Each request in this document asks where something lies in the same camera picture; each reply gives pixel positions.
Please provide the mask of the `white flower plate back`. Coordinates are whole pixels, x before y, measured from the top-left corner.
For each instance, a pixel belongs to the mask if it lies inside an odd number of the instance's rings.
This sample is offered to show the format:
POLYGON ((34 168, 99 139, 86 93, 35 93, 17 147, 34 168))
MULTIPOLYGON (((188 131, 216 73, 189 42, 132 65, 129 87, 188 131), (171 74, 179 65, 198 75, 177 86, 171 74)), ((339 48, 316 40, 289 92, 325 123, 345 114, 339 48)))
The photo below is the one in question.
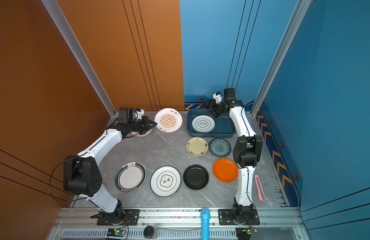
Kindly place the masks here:
POLYGON ((197 116, 192 120, 192 128, 197 133, 211 133, 215 126, 215 120, 207 115, 197 116))

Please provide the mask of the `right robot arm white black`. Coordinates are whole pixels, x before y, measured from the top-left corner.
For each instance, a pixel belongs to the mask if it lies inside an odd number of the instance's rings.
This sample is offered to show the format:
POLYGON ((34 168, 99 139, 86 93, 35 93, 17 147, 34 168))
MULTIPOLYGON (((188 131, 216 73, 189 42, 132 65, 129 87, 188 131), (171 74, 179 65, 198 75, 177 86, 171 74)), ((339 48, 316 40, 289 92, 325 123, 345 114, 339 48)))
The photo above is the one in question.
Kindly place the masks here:
POLYGON ((224 89, 207 101, 207 113, 220 117, 227 113, 233 121, 238 138, 233 149, 233 158, 239 169, 238 188, 232 213, 228 217, 237 225, 259 225, 260 217, 253 202, 252 190, 255 169, 261 159, 263 139, 250 126, 242 101, 236 98, 234 88, 224 89))

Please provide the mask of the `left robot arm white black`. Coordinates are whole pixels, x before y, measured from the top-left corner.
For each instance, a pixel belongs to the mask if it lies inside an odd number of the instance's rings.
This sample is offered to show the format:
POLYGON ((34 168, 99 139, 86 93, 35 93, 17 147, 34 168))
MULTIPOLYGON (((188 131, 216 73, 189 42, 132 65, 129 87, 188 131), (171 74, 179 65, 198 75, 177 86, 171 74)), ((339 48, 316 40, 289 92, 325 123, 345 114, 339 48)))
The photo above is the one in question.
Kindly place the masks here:
POLYGON ((88 148, 63 161, 63 187, 66 191, 94 204, 99 212, 93 218, 97 223, 126 225, 127 215, 120 200, 113 197, 102 183, 99 164, 108 152, 132 132, 146 134, 157 125, 142 109, 121 108, 118 117, 88 148))

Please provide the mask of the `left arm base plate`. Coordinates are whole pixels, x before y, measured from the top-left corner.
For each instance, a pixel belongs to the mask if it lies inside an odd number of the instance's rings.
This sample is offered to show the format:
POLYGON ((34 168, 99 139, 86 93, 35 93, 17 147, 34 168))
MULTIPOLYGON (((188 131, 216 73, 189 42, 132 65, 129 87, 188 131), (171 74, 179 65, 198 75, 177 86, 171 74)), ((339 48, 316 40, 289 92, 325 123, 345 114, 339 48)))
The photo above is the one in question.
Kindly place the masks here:
POLYGON ((137 226, 138 220, 139 220, 139 209, 126 209, 123 210, 123 218, 116 219, 115 217, 110 217, 109 214, 105 214, 102 212, 99 212, 95 216, 91 216, 91 218, 97 219, 97 225, 98 226, 124 226, 127 224, 130 226, 137 226))

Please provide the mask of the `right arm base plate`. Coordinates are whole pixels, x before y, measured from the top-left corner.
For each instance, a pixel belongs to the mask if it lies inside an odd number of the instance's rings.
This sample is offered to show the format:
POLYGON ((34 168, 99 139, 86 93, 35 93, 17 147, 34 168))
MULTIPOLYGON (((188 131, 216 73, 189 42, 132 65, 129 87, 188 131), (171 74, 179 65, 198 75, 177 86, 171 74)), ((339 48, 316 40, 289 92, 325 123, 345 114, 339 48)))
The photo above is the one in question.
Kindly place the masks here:
POLYGON ((249 215, 235 215, 232 209, 219 209, 219 223, 227 225, 259 226, 261 224, 257 210, 253 210, 249 215))

